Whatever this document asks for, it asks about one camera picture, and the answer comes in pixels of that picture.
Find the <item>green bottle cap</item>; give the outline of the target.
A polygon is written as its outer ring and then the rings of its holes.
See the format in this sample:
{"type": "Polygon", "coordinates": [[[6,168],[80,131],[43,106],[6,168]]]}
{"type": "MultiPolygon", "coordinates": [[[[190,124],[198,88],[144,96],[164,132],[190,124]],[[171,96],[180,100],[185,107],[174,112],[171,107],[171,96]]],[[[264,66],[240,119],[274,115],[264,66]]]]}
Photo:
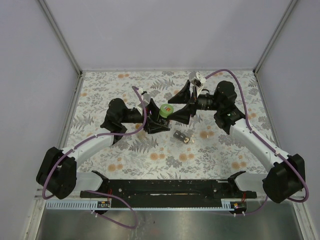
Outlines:
{"type": "Polygon", "coordinates": [[[167,118],[174,112],[174,107],[168,103],[162,104],[159,109],[159,115],[162,118],[167,118]]]}

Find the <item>grey weekly pill organizer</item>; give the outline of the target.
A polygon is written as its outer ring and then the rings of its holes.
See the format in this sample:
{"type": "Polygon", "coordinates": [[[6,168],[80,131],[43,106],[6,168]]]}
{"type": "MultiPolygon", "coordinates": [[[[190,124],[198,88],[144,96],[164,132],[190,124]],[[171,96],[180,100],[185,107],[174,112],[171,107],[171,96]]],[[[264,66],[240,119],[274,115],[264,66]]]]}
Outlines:
{"type": "Polygon", "coordinates": [[[194,140],[193,135],[194,135],[193,130],[187,130],[187,131],[176,130],[173,134],[173,137],[184,144],[188,144],[188,143],[192,143],[192,140],[194,140]]]}

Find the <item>green pill bottle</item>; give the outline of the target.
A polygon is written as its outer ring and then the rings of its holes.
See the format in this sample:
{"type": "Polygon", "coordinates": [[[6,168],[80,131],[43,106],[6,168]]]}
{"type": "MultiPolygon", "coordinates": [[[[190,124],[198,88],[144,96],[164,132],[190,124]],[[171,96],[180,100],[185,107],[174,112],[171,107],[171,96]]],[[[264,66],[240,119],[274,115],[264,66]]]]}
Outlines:
{"type": "Polygon", "coordinates": [[[161,125],[164,125],[164,126],[166,126],[166,127],[168,127],[168,126],[169,126],[169,123],[170,123],[170,121],[168,120],[167,117],[163,117],[163,116],[161,116],[161,115],[158,116],[158,122],[159,122],[161,125]]]}

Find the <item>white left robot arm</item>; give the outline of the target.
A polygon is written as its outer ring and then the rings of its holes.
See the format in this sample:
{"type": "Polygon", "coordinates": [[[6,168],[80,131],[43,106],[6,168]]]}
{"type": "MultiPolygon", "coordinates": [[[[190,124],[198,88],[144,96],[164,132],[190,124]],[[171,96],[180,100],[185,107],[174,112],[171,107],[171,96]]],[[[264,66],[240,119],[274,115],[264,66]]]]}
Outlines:
{"type": "Polygon", "coordinates": [[[64,199],[71,194],[91,191],[96,197],[107,195],[109,186],[98,172],[79,172],[78,168],[99,151],[115,145],[129,136],[125,124],[141,124],[139,130],[148,134],[169,131],[169,117],[174,108],[170,104],[157,107],[153,99],[143,96],[141,103],[128,108],[121,98],[112,99],[104,122],[96,133],[71,147],[51,147],[45,154],[36,182],[52,197],[64,199]]]}

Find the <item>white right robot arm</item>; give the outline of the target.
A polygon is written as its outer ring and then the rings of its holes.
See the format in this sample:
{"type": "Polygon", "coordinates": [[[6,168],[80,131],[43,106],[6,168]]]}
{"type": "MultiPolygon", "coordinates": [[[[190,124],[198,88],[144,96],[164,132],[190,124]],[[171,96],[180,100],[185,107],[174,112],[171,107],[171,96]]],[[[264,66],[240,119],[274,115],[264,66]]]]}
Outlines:
{"type": "Polygon", "coordinates": [[[187,81],[182,90],[168,100],[170,104],[185,105],[168,118],[187,125],[198,110],[215,111],[216,125],[250,150],[267,172],[232,175],[233,182],[227,186],[231,197],[239,198],[251,191],[264,193],[275,203],[284,200],[303,203],[309,198],[304,159],[299,154],[290,155],[280,149],[250,125],[247,114],[235,105],[237,94],[232,82],[219,82],[214,94],[202,94],[202,88],[197,84],[192,90],[190,87],[191,83],[187,81]]]}

